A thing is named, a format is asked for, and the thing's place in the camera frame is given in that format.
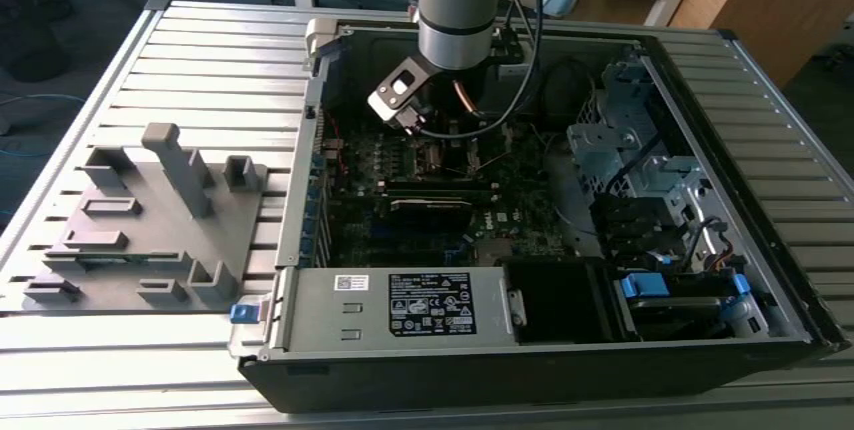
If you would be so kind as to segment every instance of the slotted metal surface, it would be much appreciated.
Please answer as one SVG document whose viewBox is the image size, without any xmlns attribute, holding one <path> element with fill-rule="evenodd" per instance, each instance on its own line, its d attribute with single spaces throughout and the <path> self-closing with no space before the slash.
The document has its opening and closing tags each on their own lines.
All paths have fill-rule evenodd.
<svg viewBox="0 0 854 430">
<path fill-rule="evenodd" d="M 190 2 L 172 2 L 164 12 L 146 11 L 60 146 L 64 155 L 48 163 L 49 175 L 36 183 L 0 240 L 0 250 L 6 250 L 0 253 L 4 280 L 10 272 L 36 271 L 38 249 L 58 237 L 76 194 L 88 185 L 85 175 L 73 170 L 85 147 L 93 143 L 137 146 L 148 122 L 173 121 L 184 129 L 181 143 L 201 147 L 205 161 L 221 162 L 238 152 L 272 169 L 245 282 L 249 291 L 269 288 L 306 80 L 301 37 L 309 19 L 324 15 L 404 19 L 383 12 L 306 13 Z M 553 25 L 568 30 L 648 33 L 659 38 L 839 323 L 854 328 L 850 179 L 803 132 L 802 122 L 737 44 L 711 31 Z M 130 148 L 129 153 L 134 159 L 153 159 L 141 148 Z M 848 419 L 852 414 L 854 350 L 679 399 L 293 416 L 269 407 L 236 372 L 224 350 L 225 316 L 10 317 L 0 319 L 0 335 L 0 418 L 10 419 L 0 421 L 4 428 L 332 422 L 376 428 L 404 421 L 481 424 L 615 415 L 632 415 L 659 428 L 719 428 L 721 421 L 741 419 L 744 412 L 786 428 L 815 422 L 812 416 L 806 420 L 815 412 Z M 661 413 L 665 418 L 648 416 Z"/>
</svg>

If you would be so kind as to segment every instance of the barcode sticker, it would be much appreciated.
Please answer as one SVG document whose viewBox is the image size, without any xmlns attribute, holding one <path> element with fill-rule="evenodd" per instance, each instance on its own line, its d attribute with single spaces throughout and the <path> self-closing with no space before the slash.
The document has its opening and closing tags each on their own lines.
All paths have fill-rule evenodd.
<svg viewBox="0 0 854 430">
<path fill-rule="evenodd" d="M 335 291 L 367 291 L 367 275 L 335 275 Z"/>
</svg>

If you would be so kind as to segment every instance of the floor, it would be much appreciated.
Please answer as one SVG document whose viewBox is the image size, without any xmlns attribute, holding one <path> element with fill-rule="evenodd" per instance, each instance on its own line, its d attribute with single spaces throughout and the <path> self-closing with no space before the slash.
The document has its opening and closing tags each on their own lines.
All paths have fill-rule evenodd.
<svg viewBox="0 0 854 430">
<path fill-rule="evenodd" d="M 86 97 L 112 55 L 138 16 L 146 0 L 70 0 L 74 13 L 54 22 L 53 31 L 70 55 L 70 68 L 57 78 L 37 84 L 21 84 L 0 71 L 0 94 L 65 93 Z M 197 0 L 269 4 L 270 0 Z M 280 0 L 292 4 L 292 0 Z M 403 10 L 408 0 L 318 0 L 321 6 Z M 807 64 L 788 87 L 786 95 L 804 119 L 830 147 L 842 165 L 854 171 L 854 139 L 844 125 L 854 103 L 854 65 L 834 71 L 820 62 Z M 0 116 L 12 131 L 0 136 L 0 151 L 49 154 L 76 115 L 77 104 L 66 101 L 30 100 L 0 106 Z M 0 152 L 0 229 L 10 218 L 29 186 L 38 175 L 46 156 L 13 157 Z"/>
<path fill-rule="evenodd" d="M 74 13 L 52 24 L 70 68 L 37 84 L 16 82 L 0 70 L 0 101 L 4 92 L 17 95 L 62 93 L 85 98 L 100 79 L 146 0 L 70 0 Z M 268 5 L 270 0 L 194 0 Z M 292 5 L 293 0 L 280 0 Z M 318 0 L 320 6 L 404 10 L 408 0 Z M 38 176 L 49 153 L 70 124 L 78 105 L 66 101 L 28 100 L 0 106 L 0 117 L 12 131 L 0 136 L 0 231 Z M 13 157 L 5 152 L 37 155 Z"/>
</svg>

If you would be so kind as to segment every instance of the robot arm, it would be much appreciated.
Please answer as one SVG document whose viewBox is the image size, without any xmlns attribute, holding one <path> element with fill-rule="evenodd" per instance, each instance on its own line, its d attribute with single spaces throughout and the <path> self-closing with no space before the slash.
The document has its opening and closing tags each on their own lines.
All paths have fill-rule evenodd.
<svg viewBox="0 0 854 430">
<path fill-rule="evenodd" d="M 535 0 L 535 3 L 541 17 L 543 0 Z M 460 88 L 473 88 L 475 91 L 468 93 L 476 96 L 488 66 L 523 63 L 515 33 L 508 26 L 495 28 L 496 6 L 497 0 L 419 0 L 419 53 L 403 61 L 368 97 L 375 113 L 392 127 L 403 128 L 409 134 L 420 132 L 437 137 L 439 134 L 424 129 L 427 119 L 441 113 L 444 118 L 436 120 L 447 121 L 464 114 L 468 99 L 460 94 Z M 539 28 L 532 44 L 536 58 Z M 507 112 L 487 129 L 500 125 L 512 112 L 525 90 L 529 73 Z M 463 126 L 456 138 L 468 138 L 487 129 L 465 132 Z"/>
<path fill-rule="evenodd" d="M 492 46 L 497 0 L 419 0 L 417 48 L 444 70 L 483 62 Z"/>
</svg>

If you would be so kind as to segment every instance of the power supply label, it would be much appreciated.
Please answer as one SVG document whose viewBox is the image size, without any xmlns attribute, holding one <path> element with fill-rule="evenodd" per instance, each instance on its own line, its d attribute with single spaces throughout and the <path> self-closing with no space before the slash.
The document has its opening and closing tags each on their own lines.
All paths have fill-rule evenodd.
<svg viewBox="0 0 854 430">
<path fill-rule="evenodd" d="M 395 337 L 477 333 L 468 274 L 388 275 L 388 330 Z"/>
</svg>

